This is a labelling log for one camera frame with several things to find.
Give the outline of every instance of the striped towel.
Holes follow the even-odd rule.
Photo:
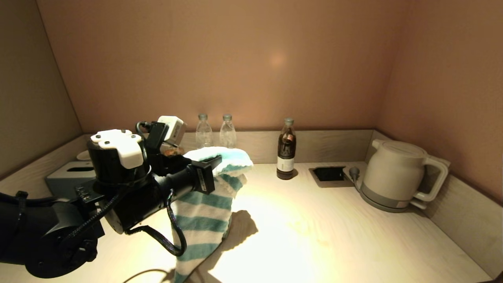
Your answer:
[[[173,203],[178,225],[187,240],[185,253],[177,258],[174,283],[182,283],[190,273],[222,242],[230,225],[232,200],[246,184],[244,173],[253,167],[245,151],[209,147],[187,152],[195,161],[222,156],[213,169],[215,191],[209,195],[190,192]],[[180,246],[173,230],[175,245]]]

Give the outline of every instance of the beige wall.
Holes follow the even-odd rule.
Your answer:
[[[0,1],[0,179],[81,134],[35,0]]]
[[[50,1],[42,18],[84,132],[177,115],[191,129],[373,128],[404,0]]]
[[[501,199],[503,1],[412,5],[377,123]]]

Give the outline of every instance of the gray box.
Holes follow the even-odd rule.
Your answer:
[[[45,182],[54,196],[76,198],[75,187],[96,179],[91,161],[72,161],[45,177]]]

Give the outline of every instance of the bottle label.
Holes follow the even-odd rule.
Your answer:
[[[278,165],[277,168],[283,172],[290,172],[293,170],[293,158],[292,159],[283,159],[278,156]]]

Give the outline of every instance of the electric kettle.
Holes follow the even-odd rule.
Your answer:
[[[377,152],[372,156],[360,189],[362,198],[370,205],[384,211],[399,213],[413,204],[421,209],[422,201],[432,201],[437,196],[449,173],[449,161],[430,156],[420,147],[394,140],[372,141]],[[430,193],[418,191],[425,174],[425,165],[440,170]]]

